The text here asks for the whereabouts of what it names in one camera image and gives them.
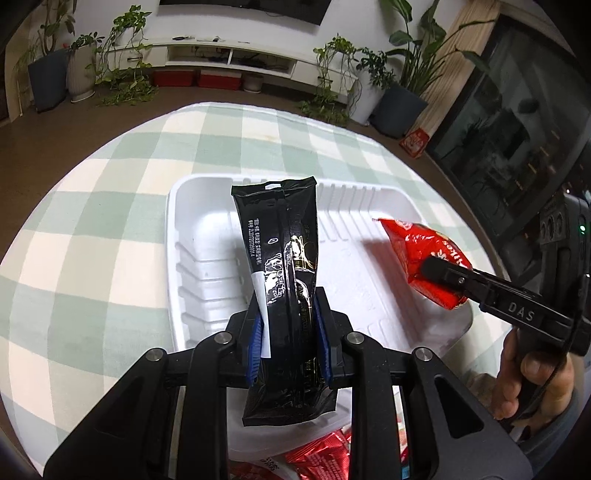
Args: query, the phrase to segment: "television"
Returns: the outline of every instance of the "television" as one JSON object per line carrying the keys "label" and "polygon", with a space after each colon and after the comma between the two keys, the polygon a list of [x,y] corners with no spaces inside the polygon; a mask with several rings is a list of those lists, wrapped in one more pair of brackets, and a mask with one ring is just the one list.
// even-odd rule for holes
{"label": "television", "polygon": [[252,8],[320,25],[330,0],[160,0],[160,5],[225,5]]}

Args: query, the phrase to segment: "white label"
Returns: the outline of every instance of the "white label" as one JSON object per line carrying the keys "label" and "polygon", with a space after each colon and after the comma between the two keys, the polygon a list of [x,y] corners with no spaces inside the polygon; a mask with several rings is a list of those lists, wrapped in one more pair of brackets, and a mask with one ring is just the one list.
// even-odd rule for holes
{"label": "white label", "polygon": [[271,336],[269,335],[269,312],[267,310],[267,289],[265,288],[265,273],[254,272],[252,284],[255,287],[256,301],[262,317],[261,358],[271,358]]}

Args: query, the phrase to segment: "white foam tray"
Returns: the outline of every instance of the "white foam tray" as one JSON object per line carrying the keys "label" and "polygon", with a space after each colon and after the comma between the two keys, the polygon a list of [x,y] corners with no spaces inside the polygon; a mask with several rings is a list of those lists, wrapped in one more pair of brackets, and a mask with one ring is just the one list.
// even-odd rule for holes
{"label": "white foam tray", "polygon": [[[166,254],[170,321],[177,350],[192,348],[223,330],[246,310],[252,296],[248,259],[230,189],[280,177],[192,175],[170,191]],[[317,179],[319,265],[317,285],[333,310],[357,331],[387,348],[428,346],[445,353],[472,324],[464,305],[452,311],[409,287],[387,234],[376,218],[425,223],[402,191]],[[246,390],[228,389],[228,450],[233,460],[286,452],[350,423],[350,391],[339,391],[337,409],[310,422],[284,427],[244,427]]]}

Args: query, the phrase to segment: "table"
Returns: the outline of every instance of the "table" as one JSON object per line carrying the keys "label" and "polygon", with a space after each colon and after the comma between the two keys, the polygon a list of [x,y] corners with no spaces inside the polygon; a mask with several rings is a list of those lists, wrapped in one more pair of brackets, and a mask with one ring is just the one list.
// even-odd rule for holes
{"label": "table", "polygon": [[[290,113],[200,103],[115,138],[35,208],[0,264],[0,393],[39,471],[149,348],[172,350],[164,212],[191,173],[285,173],[397,186],[475,268],[492,266],[460,216],[374,140]],[[456,372],[498,371],[508,326],[476,306],[446,355]]]}

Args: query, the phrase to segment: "blue gripper pad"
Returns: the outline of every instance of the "blue gripper pad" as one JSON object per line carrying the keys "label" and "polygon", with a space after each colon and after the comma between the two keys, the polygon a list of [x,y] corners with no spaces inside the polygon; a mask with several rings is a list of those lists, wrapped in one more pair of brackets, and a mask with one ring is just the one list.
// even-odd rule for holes
{"label": "blue gripper pad", "polygon": [[248,364],[246,366],[246,379],[248,385],[251,387],[254,385],[258,376],[258,369],[261,365],[261,345],[262,345],[262,317],[258,313],[254,325],[252,327],[251,338],[248,342]]}
{"label": "blue gripper pad", "polygon": [[318,363],[320,365],[320,373],[327,385],[332,381],[332,372],[330,370],[330,354],[329,343],[324,330],[324,321],[322,313],[320,312],[320,305],[318,299],[314,296],[314,316],[316,317],[316,330],[318,337]]}

